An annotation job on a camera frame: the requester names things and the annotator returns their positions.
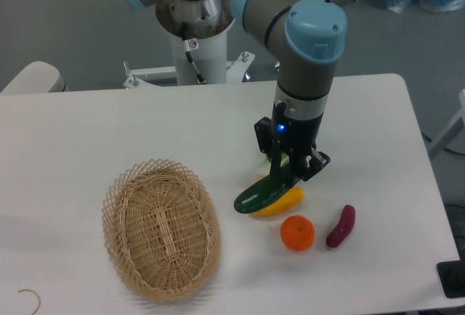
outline white table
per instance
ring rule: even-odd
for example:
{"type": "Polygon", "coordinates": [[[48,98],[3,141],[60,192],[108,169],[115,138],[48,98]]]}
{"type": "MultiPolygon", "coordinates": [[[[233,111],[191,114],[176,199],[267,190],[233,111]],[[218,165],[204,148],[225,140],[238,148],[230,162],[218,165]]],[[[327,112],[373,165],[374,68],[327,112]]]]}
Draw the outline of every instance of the white table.
{"type": "Polygon", "coordinates": [[[253,124],[271,82],[0,97],[0,307],[30,314],[373,314],[459,306],[436,263],[458,259],[403,79],[337,78],[317,139],[332,162],[300,185],[303,204],[273,219],[233,210],[263,160],[253,124]],[[217,272],[195,296],[149,303],[119,281],[103,247],[102,201],[120,173],[151,158],[194,170],[222,229],[217,272]],[[357,210],[338,250],[325,239],[357,210]],[[308,217],[305,253],[279,238],[308,217]]]}

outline toy fruit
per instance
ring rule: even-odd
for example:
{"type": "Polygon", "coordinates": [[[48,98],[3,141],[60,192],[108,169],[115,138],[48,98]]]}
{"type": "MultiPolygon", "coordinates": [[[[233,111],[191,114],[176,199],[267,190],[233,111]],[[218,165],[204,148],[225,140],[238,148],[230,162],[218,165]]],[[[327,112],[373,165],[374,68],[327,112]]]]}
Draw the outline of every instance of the toy fruit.
{"type": "Polygon", "coordinates": [[[312,222],[303,216],[290,216],[281,225],[280,235],[284,245],[300,252],[312,246],[315,228],[312,222]]]}
{"type": "Polygon", "coordinates": [[[302,188],[292,187],[277,202],[252,214],[259,217],[278,215],[300,203],[304,198],[304,194],[305,193],[302,188]]]}
{"type": "Polygon", "coordinates": [[[355,208],[345,205],[342,209],[341,218],[338,224],[326,237],[326,244],[329,248],[337,248],[350,234],[355,224],[355,208]]]}

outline thin wire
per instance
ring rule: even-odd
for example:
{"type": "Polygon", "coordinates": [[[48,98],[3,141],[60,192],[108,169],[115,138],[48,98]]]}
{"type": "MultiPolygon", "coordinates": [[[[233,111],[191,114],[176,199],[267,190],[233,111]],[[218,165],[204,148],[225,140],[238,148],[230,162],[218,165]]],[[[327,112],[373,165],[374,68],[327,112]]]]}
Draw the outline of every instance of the thin wire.
{"type": "Polygon", "coordinates": [[[36,295],[37,299],[39,300],[39,304],[37,305],[36,310],[34,310],[34,312],[33,312],[31,315],[34,315],[37,311],[39,311],[39,308],[41,307],[41,298],[40,298],[40,296],[37,294],[37,292],[32,291],[32,290],[29,290],[29,289],[19,290],[19,291],[17,291],[17,292],[18,292],[18,293],[21,293],[21,292],[32,292],[34,295],[36,295]]]}

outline toy vegetable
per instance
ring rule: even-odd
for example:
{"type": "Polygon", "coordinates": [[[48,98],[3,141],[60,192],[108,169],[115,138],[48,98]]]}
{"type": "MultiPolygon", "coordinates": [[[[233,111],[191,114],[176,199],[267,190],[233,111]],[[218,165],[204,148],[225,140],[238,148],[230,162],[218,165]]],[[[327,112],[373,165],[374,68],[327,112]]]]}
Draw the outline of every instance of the toy vegetable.
{"type": "Polygon", "coordinates": [[[290,188],[289,191],[285,193],[277,202],[252,214],[259,217],[278,215],[299,204],[303,198],[304,190],[302,188],[293,187],[290,188]]]}

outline metal base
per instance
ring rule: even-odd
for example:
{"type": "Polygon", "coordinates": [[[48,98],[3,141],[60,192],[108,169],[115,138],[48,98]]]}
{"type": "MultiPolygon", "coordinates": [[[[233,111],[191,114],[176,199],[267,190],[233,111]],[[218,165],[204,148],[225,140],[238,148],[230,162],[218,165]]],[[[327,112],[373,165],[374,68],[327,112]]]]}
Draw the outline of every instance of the metal base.
{"type": "MultiPolygon", "coordinates": [[[[240,83],[241,81],[251,81],[251,76],[247,73],[247,69],[254,59],[255,55],[251,52],[242,52],[236,61],[227,61],[226,82],[240,83]]],[[[126,72],[126,80],[123,85],[127,89],[159,86],[148,83],[147,81],[176,78],[174,66],[131,70],[127,61],[124,61],[123,64],[126,72]]]]}

